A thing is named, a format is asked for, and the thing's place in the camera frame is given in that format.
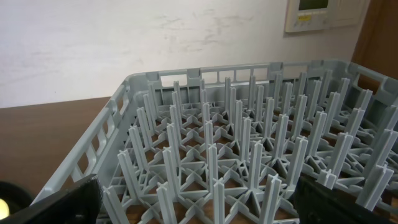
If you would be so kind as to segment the yellow bowl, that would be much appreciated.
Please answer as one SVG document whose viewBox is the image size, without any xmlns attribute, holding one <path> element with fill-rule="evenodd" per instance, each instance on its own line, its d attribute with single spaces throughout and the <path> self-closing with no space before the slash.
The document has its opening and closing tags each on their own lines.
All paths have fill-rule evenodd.
<svg viewBox="0 0 398 224">
<path fill-rule="evenodd" d="M 0 199 L 0 220 L 7 218 L 10 215 L 10 209 L 7 202 Z"/>
</svg>

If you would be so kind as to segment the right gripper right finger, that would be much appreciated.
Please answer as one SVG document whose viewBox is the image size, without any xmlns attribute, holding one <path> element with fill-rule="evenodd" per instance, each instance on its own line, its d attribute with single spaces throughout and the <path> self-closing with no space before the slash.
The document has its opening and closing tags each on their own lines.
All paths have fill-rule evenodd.
<svg viewBox="0 0 398 224">
<path fill-rule="evenodd" d="M 300 223 L 391 222 L 355 203 L 351 194 L 329 189 L 307 175 L 299 177 L 294 192 L 294 207 Z"/>
</svg>

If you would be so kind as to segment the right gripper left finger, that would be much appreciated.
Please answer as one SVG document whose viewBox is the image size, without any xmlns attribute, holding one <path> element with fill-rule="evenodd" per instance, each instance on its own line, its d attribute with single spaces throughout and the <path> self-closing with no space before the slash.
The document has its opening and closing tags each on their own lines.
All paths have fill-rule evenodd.
<svg viewBox="0 0 398 224">
<path fill-rule="evenodd" d="M 101 184 L 90 174 L 1 220 L 3 224 L 96 223 L 103 202 Z"/>
</svg>

